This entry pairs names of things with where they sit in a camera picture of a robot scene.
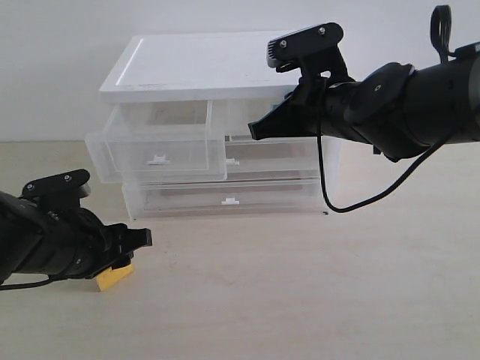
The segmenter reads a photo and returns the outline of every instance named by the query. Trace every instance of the open drawer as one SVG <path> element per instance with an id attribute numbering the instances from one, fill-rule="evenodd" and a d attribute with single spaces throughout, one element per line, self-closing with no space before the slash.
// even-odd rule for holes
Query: open drawer
<path id="1" fill-rule="evenodd" d="M 323 210 L 320 180 L 223 181 L 203 184 L 124 184 L 132 219 L 158 218 L 179 212 L 226 214 Z"/>
<path id="2" fill-rule="evenodd" d="M 102 182 L 208 182 L 226 178 L 224 134 L 208 101 L 116 105 L 85 139 Z"/>

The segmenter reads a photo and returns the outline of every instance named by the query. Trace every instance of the white lid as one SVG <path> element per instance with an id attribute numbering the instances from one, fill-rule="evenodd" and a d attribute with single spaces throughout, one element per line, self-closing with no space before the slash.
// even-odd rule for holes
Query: white lid
<path id="1" fill-rule="evenodd" d="M 137 36 L 100 88 L 107 103 L 273 98 L 290 92 L 299 70 L 266 62 L 271 39 L 290 31 Z"/>

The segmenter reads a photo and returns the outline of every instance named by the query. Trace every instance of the yellow block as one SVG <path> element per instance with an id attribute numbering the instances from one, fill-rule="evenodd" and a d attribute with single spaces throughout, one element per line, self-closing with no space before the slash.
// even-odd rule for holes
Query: yellow block
<path id="1" fill-rule="evenodd" d="M 134 272 L 134 266 L 132 264 L 123 268 L 116 268 L 115 270 L 108 268 L 98 274 L 95 280 L 97 281 L 100 291 L 104 291 L 117 284 L 120 280 L 125 279 L 132 272 Z"/>

